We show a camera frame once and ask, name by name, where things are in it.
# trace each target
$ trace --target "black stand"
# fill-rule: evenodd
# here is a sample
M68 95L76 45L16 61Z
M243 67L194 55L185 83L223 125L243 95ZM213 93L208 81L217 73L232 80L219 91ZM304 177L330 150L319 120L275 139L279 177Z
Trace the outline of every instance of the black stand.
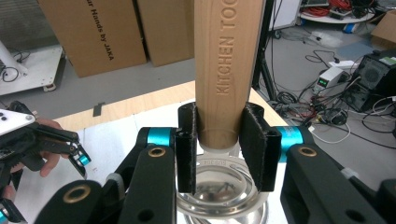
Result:
M265 50L268 36L270 34L269 28L271 23L271 16L274 8L274 0L267 0L265 3L264 17L262 18L262 31L260 33L259 49L257 50L256 64L254 67L253 80L251 87L258 91L260 89L260 74L264 79L265 87L267 88L268 97L271 101L276 99L276 92L274 82L271 79L271 74L265 61Z

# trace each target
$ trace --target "floor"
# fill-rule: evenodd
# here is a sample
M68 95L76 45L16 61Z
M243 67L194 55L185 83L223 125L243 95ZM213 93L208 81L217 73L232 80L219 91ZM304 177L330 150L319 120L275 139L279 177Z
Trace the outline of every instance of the floor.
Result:
M286 28L282 30L280 39L272 39L266 51L266 58L270 69L272 66L274 68L273 74L279 89L299 94L308 83L318 77L320 71L326 69L323 63L311 63L305 58L305 55L313 55L315 49L332 50L340 60L352 61L358 60L373 50L368 39L370 25L361 27L358 35L343 34L342 28L339 25L308 22L304 26ZM300 39L313 31L334 34L343 42L339 47L329 49L312 41ZM320 53L320 57L325 62L333 61L330 53ZM40 117L57 119L91 109L100 103L110 104L194 80L193 59L161 67L153 67L151 63L146 63L84 78L77 76L68 61L63 61L63 63L57 75L55 91L43 92L41 89L35 89L17 92L0 96L0 101L7 105L18 100L28 105L31 110L36 110ZM393 135L374 133L365 129L359 120L361 118L361 115L355 114L349 117L347 124L353 133L386 146L396 146ZM376 128L382 130L394 128L393 120L380 118L375 122L381 123ZM315 134L331 142L337 142L347 134L327 126L315 125L314 127ZM341 164L357 171L361 180L373 189L377 189L382 180L396 176L395 149L380 147L353 134L336 144L327 144L318 139L316 141Z

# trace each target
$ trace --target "wooden handle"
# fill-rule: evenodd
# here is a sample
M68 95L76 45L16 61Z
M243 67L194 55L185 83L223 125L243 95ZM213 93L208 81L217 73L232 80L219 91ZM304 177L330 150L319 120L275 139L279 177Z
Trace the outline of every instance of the wooden handle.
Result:
M195 0L198 138L231 149L239 134L256 59L264 0Z

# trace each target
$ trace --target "cardboard box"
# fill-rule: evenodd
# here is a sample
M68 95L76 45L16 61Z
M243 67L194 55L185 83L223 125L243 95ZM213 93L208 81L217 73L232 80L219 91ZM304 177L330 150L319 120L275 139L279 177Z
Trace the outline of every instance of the cardboard box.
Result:
M194 57L193 0L137 0L154 66Z
M381 49L396 48L396 10L387 12L372 31L372 44Z
M38 0L79 77L146 63L131 0Z

